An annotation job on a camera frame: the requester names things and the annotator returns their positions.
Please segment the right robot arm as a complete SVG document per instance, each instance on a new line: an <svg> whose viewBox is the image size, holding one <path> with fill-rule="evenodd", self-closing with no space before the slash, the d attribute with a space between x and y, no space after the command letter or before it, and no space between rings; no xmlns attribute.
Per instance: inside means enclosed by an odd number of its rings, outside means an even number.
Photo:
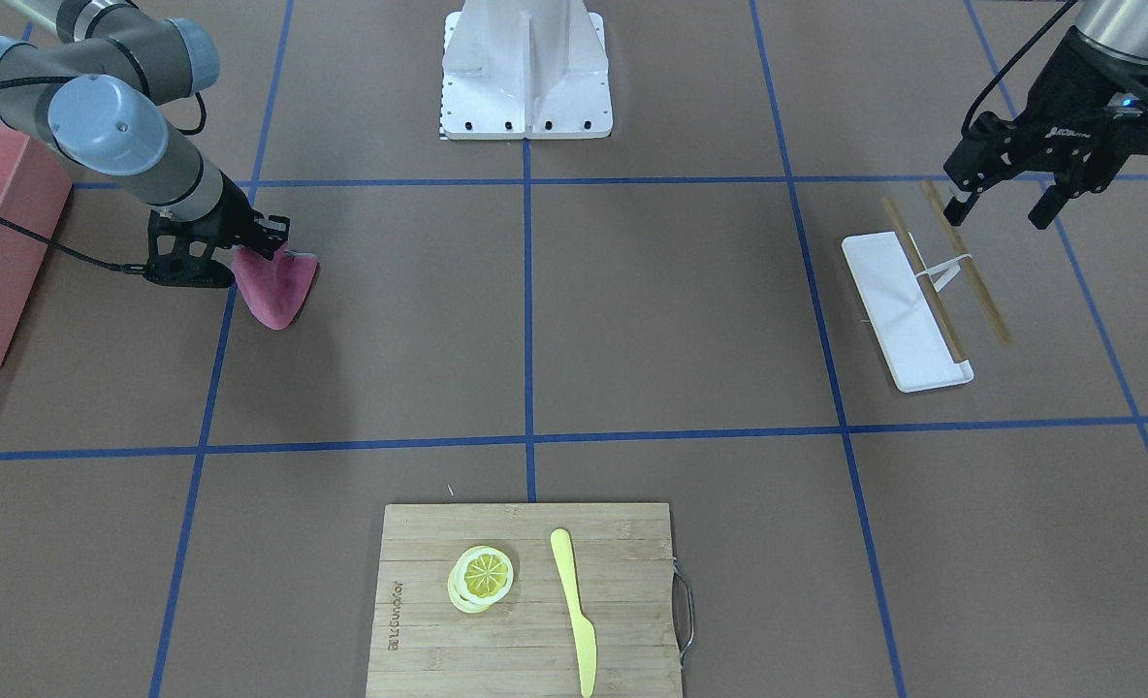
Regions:
<svg viewBox="0 0 1148 698"><path fill-rule="evenodd" d="M109 264L168 287L267 286L311 265L289 251L289 218L267 216L174 127L162 107L220 75L205 28L149 17L132 1L18 1L55 48L0 36L0 123L104 174L149 208L144 264Z"/></svg>

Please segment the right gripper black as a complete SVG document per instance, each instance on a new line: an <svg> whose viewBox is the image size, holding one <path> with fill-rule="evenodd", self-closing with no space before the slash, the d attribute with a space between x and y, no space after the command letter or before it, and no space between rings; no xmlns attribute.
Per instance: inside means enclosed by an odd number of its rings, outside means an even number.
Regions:
<svg viewBox="0 0 1148 698"><path fill-rule="evenodd" d="M145 281L166 287L224 290L236 282L236 276L214 259L214 250L232 250L240 246L272 261L289 241L290 218L259 214L245 191L224 178L222 194L210 212L193 222L179 222L174 215L153 211L147 234Z"/></svg>

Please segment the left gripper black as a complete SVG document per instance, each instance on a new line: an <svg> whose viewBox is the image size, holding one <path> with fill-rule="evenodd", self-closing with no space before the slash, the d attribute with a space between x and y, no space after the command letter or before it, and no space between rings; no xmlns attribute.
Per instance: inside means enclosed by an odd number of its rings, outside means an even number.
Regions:
<svg viewBox="0 0 1148 698"><path fill-rule="evenodd" d="M1148 156L1148 65L1097 48L1070 28L1007 121L978 115L943 164L954 186L943 217L964 225L982 195L1025 172L1052 177L1027 222L1045 230L1070 200L1097 193L1130 156Z"/></svg>

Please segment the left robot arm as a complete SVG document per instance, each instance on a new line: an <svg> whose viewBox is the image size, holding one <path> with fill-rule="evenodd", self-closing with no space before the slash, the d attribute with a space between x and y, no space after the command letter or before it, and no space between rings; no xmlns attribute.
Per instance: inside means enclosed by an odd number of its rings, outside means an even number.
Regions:
<svg viewBox="0 0 1148 698"><path fill-rule="evenodd" d="M965 222L982 193L1025 173L1052 174L1027 214L1035 228L1070 200L1101 193L1132 156L1148 156L1148 1L1068 1L1075 23L1035 75L1013 119L974 102L943 170L959 194L943 208Z"/></svg>

